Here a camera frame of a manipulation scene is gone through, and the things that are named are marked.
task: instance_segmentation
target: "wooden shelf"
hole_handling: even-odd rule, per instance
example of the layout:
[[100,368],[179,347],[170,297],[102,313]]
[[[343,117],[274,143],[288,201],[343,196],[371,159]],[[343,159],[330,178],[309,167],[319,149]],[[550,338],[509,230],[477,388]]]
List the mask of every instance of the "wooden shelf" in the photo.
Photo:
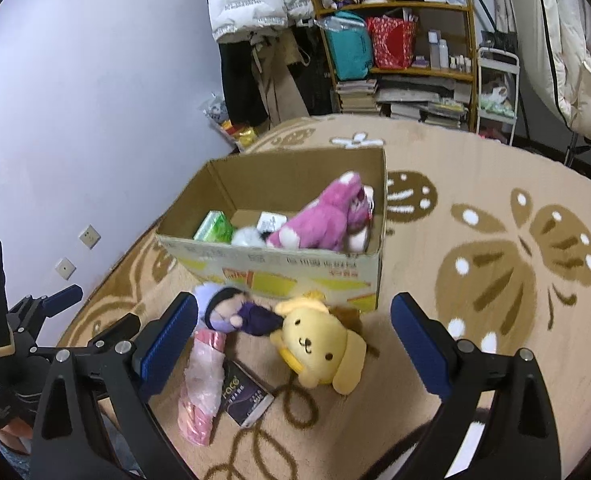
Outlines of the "wooden shelf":
[[345,5],[340,9],[319,9],[318,16],[325,16],[333,14],[338,10],[370,10],[370,9],[396,9],[398,7],[409,7],[415,9],[440,9],[440,10],[454,10],[456,12],[468,12],[468,6],[442,4],[438,2],[386,2],[379,4],[357,4]]
[[466,81],[472,83],[474,79],[473,73],[458,72],[457,70],[432,70],[430,68],[372,68],[369,71],[371,74],[401,74],[401,75],[424,75],[433,77],[447,77],[449,79],[456,79],[457,81]]

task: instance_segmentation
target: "green tissue pack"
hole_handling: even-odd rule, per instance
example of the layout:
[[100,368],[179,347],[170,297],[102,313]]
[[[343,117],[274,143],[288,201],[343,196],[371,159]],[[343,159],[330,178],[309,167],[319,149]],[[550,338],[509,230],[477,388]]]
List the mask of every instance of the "green tissue pack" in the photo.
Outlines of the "green tissue pack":
[[233,231],[233,226],[222,211],[209,211],[193,239],[201,242],[230,244]]

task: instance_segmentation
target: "electrical outlet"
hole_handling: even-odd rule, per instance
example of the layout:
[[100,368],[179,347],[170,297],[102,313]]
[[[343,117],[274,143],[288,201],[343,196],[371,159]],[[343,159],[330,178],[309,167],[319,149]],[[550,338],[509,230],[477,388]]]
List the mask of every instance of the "electrical outlet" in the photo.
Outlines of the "electrical outlet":
[[82,243],[86,245],[86,247],[88,247],[89,249],[95,247],[95,245],[99,242],[100,238],[101,236],[95,230],[95,227],[93,227],[92,225],[89,225],[80,235],[80,240],[82,240]]
[[70,278],[70,276],[75,272],[75,269],[75,265],[71,263],[69,258],[62,258],[55,266],[57,273],[65,280]]

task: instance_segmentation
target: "cardboard box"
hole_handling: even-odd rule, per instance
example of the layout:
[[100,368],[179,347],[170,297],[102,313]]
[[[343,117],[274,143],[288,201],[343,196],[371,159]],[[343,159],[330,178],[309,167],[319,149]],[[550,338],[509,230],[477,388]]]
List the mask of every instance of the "cardboard box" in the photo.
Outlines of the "cardboard box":
[[[346,171],[359,172],[364,184],[374,190],[365,254],[246,248],[192,239],[210,210],[223,211],[236,228],[256,225],[262,211],[291,218]],[[158,238],[200,280],[271,298],[308,295],[329,305],[368,312],[377,306],[386,178],[380,147],[261,152],[211,160],[168,210]]]

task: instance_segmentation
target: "white wall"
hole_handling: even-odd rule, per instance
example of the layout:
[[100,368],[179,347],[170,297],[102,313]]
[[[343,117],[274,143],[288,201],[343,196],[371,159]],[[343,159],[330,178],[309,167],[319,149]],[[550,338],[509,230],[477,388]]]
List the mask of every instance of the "white wall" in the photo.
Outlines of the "white wall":
[[[198,105],[220,91],[206,0],[4,0],[0,239],[9,305],[85,298],[207,159],[229,152]],[[78,240],[88,224],[102,239]],[[77,270],[54,271],[66,256]],[[47,320],[54,344],[76,308]]]

